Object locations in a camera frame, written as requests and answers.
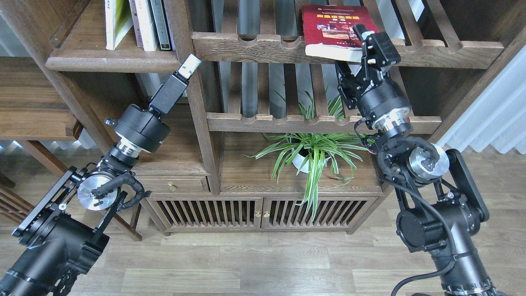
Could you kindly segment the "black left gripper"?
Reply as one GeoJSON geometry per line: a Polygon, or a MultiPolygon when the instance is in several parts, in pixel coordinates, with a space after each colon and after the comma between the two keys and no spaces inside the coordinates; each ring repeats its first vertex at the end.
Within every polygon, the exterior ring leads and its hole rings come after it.
{"type": "Polygon", "coordinates": [[[152,97],[148,109],[131,104],[117,120],[106,118],[121,138],[108,152],[124,163],[136,163],[141,151],[155,153],[170,129],[160,118],[167,115],[188,87],[190,77],[201,65],[201,60],[190,53],[177,73],[173,73],[152,97]]]}

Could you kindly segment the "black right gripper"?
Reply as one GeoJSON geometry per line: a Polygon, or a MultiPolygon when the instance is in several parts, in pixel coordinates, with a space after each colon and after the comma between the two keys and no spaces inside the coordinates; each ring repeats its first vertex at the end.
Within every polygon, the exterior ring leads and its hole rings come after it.
{"type": "Polygon", "coordinates": [[[353,31],[362,43],[361,69],[353,74],[346,62],[335,62],[345,105],[357,108],[371,130],[411,132],[412,106],[388,73],[401,60],[396,47],[386,32],[368,31],[363,24],[353,25],[353,31]]]}

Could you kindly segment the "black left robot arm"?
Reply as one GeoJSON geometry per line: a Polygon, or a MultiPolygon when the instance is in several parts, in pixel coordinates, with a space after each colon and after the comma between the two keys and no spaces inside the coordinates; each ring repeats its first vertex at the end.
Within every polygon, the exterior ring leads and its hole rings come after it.
{"type": "Polygon", "coordinates": [[[24,253],[1,280],[2,296],[65,296],[106,247],[104,230],[121,210],[150,195],[132,171],[139,154],[154,153],[169,134],[161,121],[182,97],[201,60],[190,54],[150,100],[131,104],[119,119],[107,118],[120,141],[93,170],[68,169],[12,232],[24,253]]]}

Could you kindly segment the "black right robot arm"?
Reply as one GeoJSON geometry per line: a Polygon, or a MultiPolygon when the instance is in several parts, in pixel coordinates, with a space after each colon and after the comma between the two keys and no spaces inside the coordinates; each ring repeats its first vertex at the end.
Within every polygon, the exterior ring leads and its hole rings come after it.
{"type": "Polygon", "coordinates": [[[440,277],[446,296],[501,296],[472,242],[489,211],[461,153],[410,135],[412,107],[389,75],[400,55],[386,32],[363,24],[353,30],[361,42],[361,69],[353,74],[346,62],[336,61],[338,90],[348,109],[362,116],[355,126],[374,130],[359,140],[376,154],[379,179],[396,190],[398,236],[410,252],[430,253],[436,266],[435,272],[400,281],[391,294],[407,283],[440,277]]]}

